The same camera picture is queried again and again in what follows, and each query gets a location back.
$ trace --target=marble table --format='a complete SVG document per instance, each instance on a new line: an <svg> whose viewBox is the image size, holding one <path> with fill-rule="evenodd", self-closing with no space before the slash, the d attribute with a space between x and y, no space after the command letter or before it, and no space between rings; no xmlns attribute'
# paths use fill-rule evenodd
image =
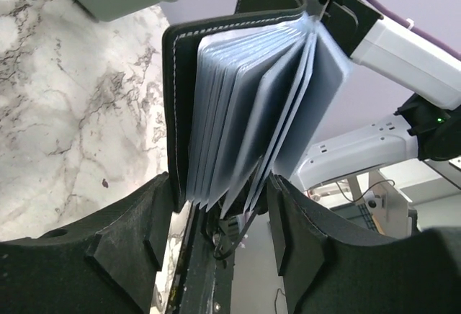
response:
<svg viewBox="0 0 461 314"><path fill-rule="evenodd" d="M104 23L74 0L0 0L0 241L72 223L166 170L167 27L157 6ZM163 303L187 215L171 223Z"/></svg>

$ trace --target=wallet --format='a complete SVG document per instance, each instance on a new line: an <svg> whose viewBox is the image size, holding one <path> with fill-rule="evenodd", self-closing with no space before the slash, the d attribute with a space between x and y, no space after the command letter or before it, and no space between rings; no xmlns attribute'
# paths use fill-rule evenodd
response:
<svg viewBox="0 0 461 314"><path fill-rule="evenodd" d="M207 210L219 202L224 217L244 187L244 210L253 210L271 171L289 179L302 162L350 72L348 58L305 9L305 0L238 0L234 15L165 31L177 212L186 200Z"/></svg>

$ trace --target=black leather wallet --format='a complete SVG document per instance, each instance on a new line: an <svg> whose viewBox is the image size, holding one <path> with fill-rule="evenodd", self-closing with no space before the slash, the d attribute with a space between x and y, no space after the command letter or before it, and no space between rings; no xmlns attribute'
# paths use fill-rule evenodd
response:
<svg viewBox="0 0 461 314"><path fill-rule="evenodd" d="M305 0L238 0L234 15L178 24L165 31L163 73L168 167L177 212L185 201L200 40L217 32L297 19L305 11L305 3Z"/></svg>

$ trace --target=cable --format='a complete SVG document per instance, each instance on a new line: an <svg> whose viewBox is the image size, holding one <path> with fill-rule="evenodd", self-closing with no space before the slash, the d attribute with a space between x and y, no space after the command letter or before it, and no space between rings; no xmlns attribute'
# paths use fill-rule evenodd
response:
<svg viewBox="0 0 461 314"><path fill-rule="evenodd" d="M372 184L371 186L369 186L368 189L365 190L365 192L364 192L362 195L360 195L356 200L354 200L354 199L349 199L349 198L344 194L343 189L341 188L341 186L339 185L339 183L338 183L338 182L334 182L334 183L336 183L336 185L338 186L339 191L341 192L341 194L343 194L344 199L346 199L346 200L349 201L349 202L353 202L353 203L354 203L354 202L360 201L360 200L363 198L363 196L365 196L366 193L368 193L374 186L376 186L377 184L380 184L380 183L384 183L384 182L391 183L393 187L395 186L395 181L394 181L393 179L383 179L382 181L378 181L378 182L376 182L375 184Z"/></svg>
<svg viewBox="0 0 461 314"><path fill-rule="evenodd" d="M365 0L365 1L370 3L374 8L376 8L380 13L383 13L389 19L397 22L398 24L400 24L401 26L404 26L405 28L408 28L410 31L419 35L421 38L424 38L428 42L431 42L435 46L438 46L439 48L446 51L447 53L449 53L451 56L453 56L457 60L461 60L461 53L459 51L456 51L455 49L451 48L448 44L442 42L441 40L436 39L429 33L424 32L422 29L418 27L414 27L413 26L414 22L412 22L411 20L405 20L404 18L398 16L396 13L387 9L378 0Z"/></svg>
<svg viewBox="0 0 461 314"><path fill-rule="evenodd" d="M274 300L274 310L275 310L275 314L278 314L278 310L277 310L277 300L279 298L279 293L284 295L286 297L286 294L283 292L282 288L279 287L277 289L277 293L275 294L275 300Z"/></svg>

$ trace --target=white marble surface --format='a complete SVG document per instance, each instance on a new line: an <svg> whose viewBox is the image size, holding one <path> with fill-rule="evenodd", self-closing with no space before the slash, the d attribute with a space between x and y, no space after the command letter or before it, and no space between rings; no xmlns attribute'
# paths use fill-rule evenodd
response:
<svg viewBox="0 0 461 314"><path fill-rule="evenodd" d="M0 0L0 241L69 224L166 170L167 27L156 6L104 23L73 0Z"/></svg>

